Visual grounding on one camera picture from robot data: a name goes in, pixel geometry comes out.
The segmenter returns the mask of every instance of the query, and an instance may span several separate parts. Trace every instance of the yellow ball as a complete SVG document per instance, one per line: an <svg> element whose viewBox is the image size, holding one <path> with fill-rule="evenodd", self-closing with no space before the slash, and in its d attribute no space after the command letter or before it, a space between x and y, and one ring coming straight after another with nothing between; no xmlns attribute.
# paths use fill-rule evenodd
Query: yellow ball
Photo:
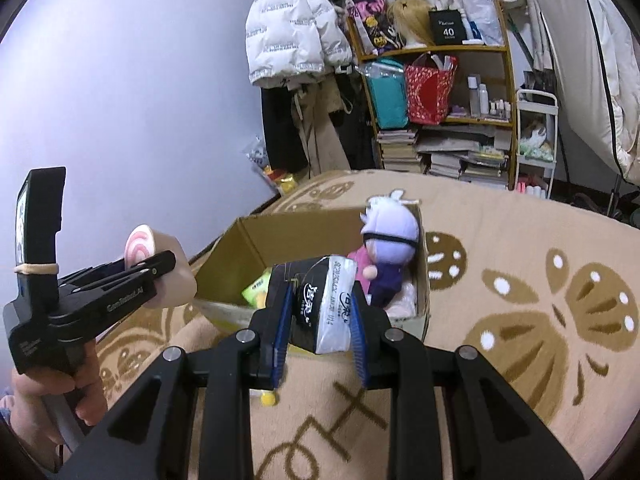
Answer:
<svg viewBox="0 0 640 480"><path fill-rule="evenodd" d="M278 397L275 392L262 392L260 402L263 406L275 406L278 403Z"/></svg>

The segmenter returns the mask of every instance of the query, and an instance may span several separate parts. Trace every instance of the black and white package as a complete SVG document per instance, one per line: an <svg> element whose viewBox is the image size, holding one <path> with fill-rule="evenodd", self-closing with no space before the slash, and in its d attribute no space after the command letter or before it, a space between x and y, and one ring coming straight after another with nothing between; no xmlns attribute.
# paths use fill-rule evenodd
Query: black and white package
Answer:
<svg viewBox="0 0 640 480"><path fill-rule="evenodd" d="M296 295L290 343L315 354L344 352L351 333L351 289L357 264L344 256L322 256L273 267L267 308L276 291L293 282Z"/></svg>

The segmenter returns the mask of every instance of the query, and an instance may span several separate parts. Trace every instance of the blue gripper pad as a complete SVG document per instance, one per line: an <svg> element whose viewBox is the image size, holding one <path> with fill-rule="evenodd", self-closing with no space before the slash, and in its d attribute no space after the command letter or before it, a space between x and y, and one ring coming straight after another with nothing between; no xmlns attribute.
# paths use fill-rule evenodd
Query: blue gripper pad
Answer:
<svg viewBox="0 0 640 480"><path fill-rule="evenodd" d="M273 368L271 370L271 383L274 388L280 386L284 373L284 361L287 357L287 346L289 345L289 332L291 330L291 317L293 315L293 285L287 285L287 292L282 305L282 313L278 324L278 332L273 342Z"/></svg>
<svg viewBox="0 0 640 480"><path fill-rule="evenodd" d="M364 334L364 326L358 309L358 298L356 294L351 295L351 316L349 322L351 330L351 351L353 352L353 362L362 382L362 386L369 384L369 365L367 363L367 341Z"/></svg>

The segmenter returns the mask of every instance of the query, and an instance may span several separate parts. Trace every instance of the wall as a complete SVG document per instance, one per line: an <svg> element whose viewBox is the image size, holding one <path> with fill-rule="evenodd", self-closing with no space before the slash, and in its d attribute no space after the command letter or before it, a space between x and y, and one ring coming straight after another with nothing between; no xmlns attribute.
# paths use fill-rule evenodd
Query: wall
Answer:
<svg viewBox="0 0 640 480"><path fill-rule="evenodd" d="M15 200L67 168L61 272L118 259L141 223L195 254L271 196L241 150L252 0L28 0L0 43L0 303L16 295ZM0 337L0 389L10 357Z"/></svg>
<svg viewBox="0 0 640 480"><path fill-rule="evenodd" d="M530 21L527 11L524 8L511 9L511 17L515 22L529 50L532 49L532 36ZM513 62L513 75L516 88L524 83L523 72L531 70L527 58L524 55L515 35L509 31L509 46L511 49L511 60ZM571 129L566 115L562 109L558 119L558 130L564 140L564 148L569 167L569 176L573 184L586 186L606 193L610 193L615 184L617 172L607 166L594 151ZM556 179L566 181L566 171L564 160L560 152L558 143L558 165L556 166ZM620 187L620 193L625 194L637 189L635 186L624 184Z"/></svg>

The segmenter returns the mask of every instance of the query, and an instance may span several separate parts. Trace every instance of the teal bag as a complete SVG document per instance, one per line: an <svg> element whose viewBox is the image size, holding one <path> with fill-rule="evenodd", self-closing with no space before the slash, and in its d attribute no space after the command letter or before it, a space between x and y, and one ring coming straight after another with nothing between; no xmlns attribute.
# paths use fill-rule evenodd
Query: teal bag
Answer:
<svg viewBox="0 0 640 480"><path fill-rule="evenodd" d="M393 59L367 63L366 76L378 126L385 130L403 128L408 123L404 66Z"/></svg>

